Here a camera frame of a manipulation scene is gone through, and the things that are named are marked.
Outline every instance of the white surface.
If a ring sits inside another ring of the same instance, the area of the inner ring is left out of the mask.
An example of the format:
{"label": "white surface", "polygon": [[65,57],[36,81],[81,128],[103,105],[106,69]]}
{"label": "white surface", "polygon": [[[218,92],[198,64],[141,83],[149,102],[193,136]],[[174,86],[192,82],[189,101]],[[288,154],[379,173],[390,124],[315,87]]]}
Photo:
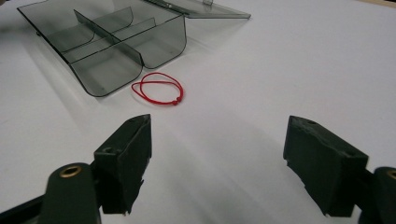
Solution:
{"label": "white surface", "polygon": [[[354,0],[219,0],[243,20],[186,20],[178,106],[125,87],[95,99],[20,15],[0,7],[0,212],[91,162],[128,118],[151,114],[153,158],[130,216],[103,223],[357,223],[323,216],[282,159],[289,115],[315,120],[396,167],[396,9]],[[170,94],[162,88],[151,94]]]}

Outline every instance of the transparent acrylic lid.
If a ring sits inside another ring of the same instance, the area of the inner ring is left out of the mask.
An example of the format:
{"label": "transparent acrylic lid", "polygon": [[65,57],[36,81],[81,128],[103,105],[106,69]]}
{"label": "transparent acrylic lid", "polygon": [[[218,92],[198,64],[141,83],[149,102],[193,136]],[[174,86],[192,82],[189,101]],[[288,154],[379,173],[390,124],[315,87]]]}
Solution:
{"label": "transparent acrylic lid", "polygon": [[185,17],[250,17],[212,0],[47,0],[18,11],[92,96],[106,96],[143,67],[180,55],[187,43]]}
{"label": "transparent acrylic lid", "polygon": [[213,0],[146,0],[190,19],[248,19],[250,14],[213,3]]}

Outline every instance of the screw hole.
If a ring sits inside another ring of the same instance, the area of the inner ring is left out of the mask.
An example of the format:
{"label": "screw hole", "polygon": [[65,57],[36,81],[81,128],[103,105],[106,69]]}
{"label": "screw hole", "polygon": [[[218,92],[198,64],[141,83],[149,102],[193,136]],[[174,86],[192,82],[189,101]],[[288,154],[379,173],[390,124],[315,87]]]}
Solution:
{"label": "screw hole", "polygon": [[391,178],[393,178],[393,179],[396,180],[396,170],[388,171],[388,175],[389,175]]}
{"label": "screw hole", "polygon": [[63,178],[69,178],[75,175],[78,175],[81,172],[81,167],[80,166],[69,166],[64,168],[61,172],[60,172],[60,176]]}

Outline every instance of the red string loop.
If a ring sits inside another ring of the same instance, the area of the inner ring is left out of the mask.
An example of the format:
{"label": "red string loop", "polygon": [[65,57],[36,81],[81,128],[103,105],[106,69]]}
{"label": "red string loop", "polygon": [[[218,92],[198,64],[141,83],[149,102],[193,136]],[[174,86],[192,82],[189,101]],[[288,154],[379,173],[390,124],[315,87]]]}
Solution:
{"label": "red string loop", "polygon": [[[150,76],[163,76],[163,77],[167,77],[167,78],[171,79],[172,81],[145,81],[145,79],[147,77],[150,77]],[[179,96],[176,98],[176,100],[169,101],[169,102],[162,102],[162,101],[153,100],[153,99],[149,98],[143,91],[143,85],[144,84],[150,84],[150,83],[174,85],[179,91]],[[134,88],[135,85],[139,85],[140,92],[137,91]],[[152,104],[155,104],[155,105],[177,105],[183,99],[183,94],[184,94],[183,87],[181,86],[181,84],[176,79],[174,79],[173,77],[170,77],[170,76],[168,76],[168,75],[166,75],[164,73],[160,73],[160,72],[148,73],[147,75],[143,76],[142,80],[132,84],[131,88],[137,95],[139,95],[140,97],[142,97],[146,101],[148,101],[148,102],[150,102]]]}

